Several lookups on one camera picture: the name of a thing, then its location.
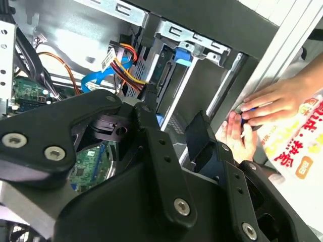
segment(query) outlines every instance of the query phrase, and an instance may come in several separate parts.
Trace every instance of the green circuit board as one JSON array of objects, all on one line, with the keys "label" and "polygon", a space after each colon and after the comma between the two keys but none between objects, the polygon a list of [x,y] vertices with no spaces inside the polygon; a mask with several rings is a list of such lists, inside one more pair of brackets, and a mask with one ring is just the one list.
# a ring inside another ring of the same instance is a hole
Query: green circuit board
[{"label": "green circuit board", "polygon": [[43,94],[43,88],[25,77],[16,77],[14,84],[14,98],[46,103],[49,94]]},{"label": "green circuit board", "polygon": [[85,192],[106,180],[111,162],[107,156],[106,145],[97,146],[79,153],[70,174],[73,189]]}]

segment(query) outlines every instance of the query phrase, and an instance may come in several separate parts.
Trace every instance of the yellow wire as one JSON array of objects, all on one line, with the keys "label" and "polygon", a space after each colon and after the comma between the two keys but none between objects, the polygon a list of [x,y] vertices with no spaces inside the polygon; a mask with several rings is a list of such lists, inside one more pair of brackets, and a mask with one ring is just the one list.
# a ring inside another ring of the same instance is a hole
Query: yellow wire
[{"label": "yellow wire", "polygon": [[116,63],[118,64],[118,66],[129,76],[129,78],[130,79],[132,79],[134,82],[136,82],[136,83],[139,83],[139,84],[141,84],[141,85],[145,85],[146,84],[146,82],[145,81],[140,81],[140,80],[138,80],[138,79],[136,79],[136,78],[134,78],[122,65],[121,65],[121,63],[120,63],[120,61],[118,61],[118,59],[117,58],[115,58],[115,61],[116,61]]},{"label": "yellow wire", "polygon": [[131,45],[129,45],[129,44],[120,44],[120,45],[122,45],[122,46],[126,46],[126,47],[129,47],[129,48],[132,48],[133,50],[135,50],[134,49],[134,47],[132,47]]}]

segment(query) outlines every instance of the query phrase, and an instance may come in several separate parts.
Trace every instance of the hand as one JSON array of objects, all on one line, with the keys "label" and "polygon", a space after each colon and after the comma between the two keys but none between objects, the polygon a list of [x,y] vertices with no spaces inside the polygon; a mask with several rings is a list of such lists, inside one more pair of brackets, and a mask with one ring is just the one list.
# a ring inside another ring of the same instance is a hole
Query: hand
[{"label": "hand", "polygon": [[235,112],[229,114],[216,134],[216,139],[225,143],[232,151],[233,158],[239,164],[244,160],[253,160],[257,147],[257,133],[248,124],[244,124],[244,138],[241,138],[241,116]]},{"label": "hand", "polygon": [[241,106],[243,119],[251,126],[264,125],[297,114],[299,106],[313,95],[304,78],[294,77],[275,83],[249,97]]}]

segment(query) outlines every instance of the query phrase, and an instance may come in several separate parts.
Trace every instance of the finger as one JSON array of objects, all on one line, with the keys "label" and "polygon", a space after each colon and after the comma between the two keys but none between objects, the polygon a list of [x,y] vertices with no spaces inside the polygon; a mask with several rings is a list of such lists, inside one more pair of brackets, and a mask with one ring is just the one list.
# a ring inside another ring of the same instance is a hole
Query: finger
[{"label": "finger", "polygon": [[280,92],[271,92],[261,97],[257,97],[241,106],[241,111],[245,112],[254,107],[259,107],[261,105],[265,105],[269,102],[273,102],[281,98]]},{"label": "finger", "polygon": [[222,143],[227,142],[227,127],[228,127],[228,122],[224,121],[219,128],[218,132],[216,133],[216,139],[221,141]]},{"label": "finger", "polygon": [[257,133],[252,131],[252,127],[249,124],[243,125],[244,136],[244,146],[247,150],[251,151],[255,149],[257,144]]},{"label": "finger", "polygon": [[256,117],[248,121],[251,126],[264,125],[272,122],[281,121],[289,117],[293,117],[295,114],[289,110],[278,111],[264,117]]},{"label": "finger", "polygon": [[251,100],[255,99],[255,98],[258,98],[258,97],[261,97],[263,95],[266,95],[268,93],[271,93],[273,90],[275,89],[275,87],[273,85],[271,86],[268,86],[260,91],[257,91],[253,94],[251,94],[250,96],[248,96],[247,98],[245,98],[243,101],[244,102],[250,102]]},{"label": "finger", "polygon": [[233,121],[234,121],[234,118],[231,118],[231,115],[229,115],[228,126],[227,126],[227,135],[226,135],[227,138],[231,136]]},{"label": "finger", "polygon": [[251,119],[254,117],[263,117],[285,109],[286,101],[279,99],[271,104],[263,107],[258,107],[255,110],[248,111],[242,114],[243,119]]},{"label": "finger", "polygon": [[231,138],[233,140],[241,140],[241,116],[236,115],[232,124],[232,133],[231,133]]}]

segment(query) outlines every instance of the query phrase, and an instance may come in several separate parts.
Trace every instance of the silver screw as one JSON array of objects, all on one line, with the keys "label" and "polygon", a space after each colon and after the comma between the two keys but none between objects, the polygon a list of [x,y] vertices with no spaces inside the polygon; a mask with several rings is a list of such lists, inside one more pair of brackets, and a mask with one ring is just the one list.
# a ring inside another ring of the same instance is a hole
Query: silver screw
[{"label": "silver screw", "polygon": [[188,203],[181,198],[177,198],[174,201],[174,206],[177,212],[179,212],[181,215],[183,216],[187,216],[190,214],[190,206],[188,205]]},{"label": "silver screw", "polygon": [[150,112],[150,108],[147,105],[143,105],[142,109],[147,111],[147,112]]},{"label": "silver screw", "polygon": [[242,229],[249,239],[253,241],[257,240],[257,233],[249,223],[243,223]]},{"label": "silver screw", "polygon": [[65,157],[65,151],[58,146],[49,146],[47,149],[45,149],[44,154],[48,160],[53,161],[60,161]]},{"label": "silver screw", "polygon": [[107,100],[109,100],[111,102],[115,102],[116,101],[116,99],[114,97],[112,97],[112,96],[107,96],[106,98],[107,98]]},{"label": "silver screw", "polygon": [[257,170],[257,167],[254,164],[249,164],[249,166],[251,167],[251,169]]},{"label": "silver screw", "polygon": [[226,151],[229,151],[229,147],[226,146],[225,144],[222,144],[222,147],[226,150]]},{"label": "silver screw", "polygon": [[7,147],[17,149],[27,144],[27,138],[19,133],[9,133],[2,137],[2,143]]}]

